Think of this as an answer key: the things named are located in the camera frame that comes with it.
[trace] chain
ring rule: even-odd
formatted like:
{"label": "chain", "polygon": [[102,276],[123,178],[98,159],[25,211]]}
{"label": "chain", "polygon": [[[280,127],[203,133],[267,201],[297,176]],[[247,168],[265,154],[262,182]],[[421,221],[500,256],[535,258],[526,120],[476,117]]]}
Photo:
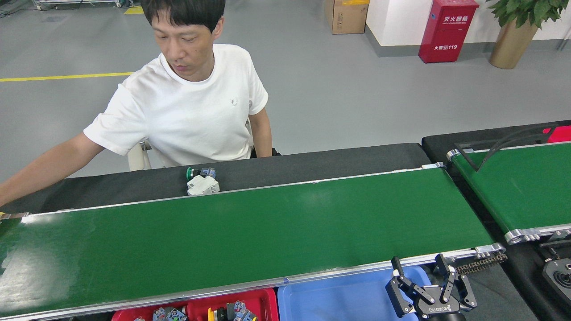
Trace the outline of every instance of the chain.
{"label": "chain", "polygon": [[462,266],[458,266],[456,268],[456,272],[458,272],[458,274],[470,274],[483,271],[492,265],[505,262],[507,259],[508,259],[507,255],[503,253],[497,253],[495,256],[491,258],[485,258],[473,263],[468,263]]}

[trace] green conveyor belt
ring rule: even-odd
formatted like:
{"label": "green conveyor belt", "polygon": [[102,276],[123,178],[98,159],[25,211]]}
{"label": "green conveyor belt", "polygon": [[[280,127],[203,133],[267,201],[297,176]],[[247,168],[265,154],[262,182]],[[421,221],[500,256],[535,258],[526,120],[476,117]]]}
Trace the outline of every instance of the green conveyor belt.
{"label": "green conveyor belt", "polygon": [[0,224],[0,317],[492,244],[441,168]]}
{"label": "green conveyor belt", "polygon": [[[476,164],[486,151],[468,153]],[[571,223],[571,143],[503,149],[476,172],[452,162],[504,233]]]}

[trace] yellow floor line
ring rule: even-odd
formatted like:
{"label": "yellow floor line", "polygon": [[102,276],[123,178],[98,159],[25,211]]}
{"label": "yellow floor line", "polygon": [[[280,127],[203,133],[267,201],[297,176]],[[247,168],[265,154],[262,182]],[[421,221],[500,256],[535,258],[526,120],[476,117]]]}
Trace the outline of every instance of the yellow floor line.
{"label": "yellow floor line", "polygon": [[124,14],[143,14],[143,8],[140,6],[131,7],[127,9]]}
{"label": "yellow floor line", "polygon": [[129,76],[130,74],[132,74],[132,73],[88,74],[88,75],[47,76],[47,77],[25,77],[25,78],[0,78],[0,82],[7,82],[7,81],[39,81],[39,80],[77,79],[77,78],[95,78],[95,77],[114,77],[114,76]]}

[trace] man's left arm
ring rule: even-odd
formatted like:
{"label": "man's left arm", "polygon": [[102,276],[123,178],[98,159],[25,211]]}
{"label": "man's left arm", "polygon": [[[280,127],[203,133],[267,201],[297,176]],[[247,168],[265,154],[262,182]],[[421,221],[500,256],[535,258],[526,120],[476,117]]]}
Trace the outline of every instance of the man's left arm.
{"label": "man's left arm", "polygon": [[257,157],[271,156],[272,130],[270,129],[270,119],[266,113],[266,108],[264,107],[255,115],[250,115],[249,119]]}

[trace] black hair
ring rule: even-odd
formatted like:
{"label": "black hair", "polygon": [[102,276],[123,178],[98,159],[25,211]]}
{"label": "black hair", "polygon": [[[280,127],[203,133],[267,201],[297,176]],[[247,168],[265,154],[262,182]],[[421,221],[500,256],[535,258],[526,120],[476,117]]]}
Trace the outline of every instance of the black hair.
{"label": "black hair", "polygon": [[159,19],[159,10],[167,10],[175,26],[204,25],[214,31],[224,14],[226,0],[140,0],[149,23]]}

